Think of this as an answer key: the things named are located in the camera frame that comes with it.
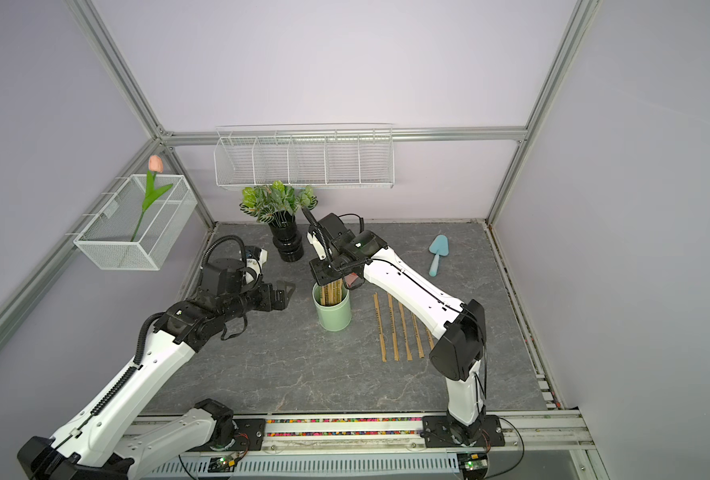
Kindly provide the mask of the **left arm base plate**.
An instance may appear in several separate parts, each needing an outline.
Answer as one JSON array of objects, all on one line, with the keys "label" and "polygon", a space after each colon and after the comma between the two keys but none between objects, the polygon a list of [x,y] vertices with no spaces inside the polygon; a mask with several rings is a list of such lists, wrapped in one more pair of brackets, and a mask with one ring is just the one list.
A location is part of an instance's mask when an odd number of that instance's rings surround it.
[{"label": "left arm base plate", "polygon": [[218,421],[211,438],[190,452],[258,451],[262,448],[267,422],[264,418],[233,418]]}]

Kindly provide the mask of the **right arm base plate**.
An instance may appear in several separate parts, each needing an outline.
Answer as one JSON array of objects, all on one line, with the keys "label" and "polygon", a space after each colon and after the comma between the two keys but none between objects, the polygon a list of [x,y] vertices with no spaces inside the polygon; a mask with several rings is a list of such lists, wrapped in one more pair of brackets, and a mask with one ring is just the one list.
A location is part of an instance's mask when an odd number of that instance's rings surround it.
[{"label": "right arm base plate", "polygon": [[449,414],[422,417],[420,436],[428,448],[502,447],[505,445],[500,418],[482,415],[464,425]]}]

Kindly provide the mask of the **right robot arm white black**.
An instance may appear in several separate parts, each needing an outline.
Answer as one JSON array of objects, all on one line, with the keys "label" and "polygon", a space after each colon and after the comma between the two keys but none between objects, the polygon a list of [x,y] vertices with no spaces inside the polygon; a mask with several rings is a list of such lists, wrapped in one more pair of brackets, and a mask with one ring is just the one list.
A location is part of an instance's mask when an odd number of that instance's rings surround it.
[{"label": "right robot arm white black", "polygon": [[486,415],[486,332],[483,306],[463,302],[435,287],[408,266],[379,236],[347,231],[335,240],[311,227],[308,241],[317,257],[310,262],[317,280],[354,276],[392,296],[421,321],[434,338],[429,359],[445,378],[447,428],[454,442],[471,446],[483,437]]}]

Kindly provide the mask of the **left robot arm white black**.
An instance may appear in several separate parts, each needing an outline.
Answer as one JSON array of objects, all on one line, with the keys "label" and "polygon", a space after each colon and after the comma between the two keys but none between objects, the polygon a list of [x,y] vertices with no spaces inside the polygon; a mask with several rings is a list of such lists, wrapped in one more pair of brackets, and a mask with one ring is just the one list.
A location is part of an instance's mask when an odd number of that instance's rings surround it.
[{"label": "left robot arm white black", "polygon": [[31,479],[140,479],[188,450],[205,446],[246,454],[251,438],[233,411],[205,399],[185,414],[133,439],[127,431],[161,387],[227,322],[256,311],[282,311],[292,282],[198,294],[150,316],[125,368],[73,419],[49,437],[34,436],[17,459]]}]

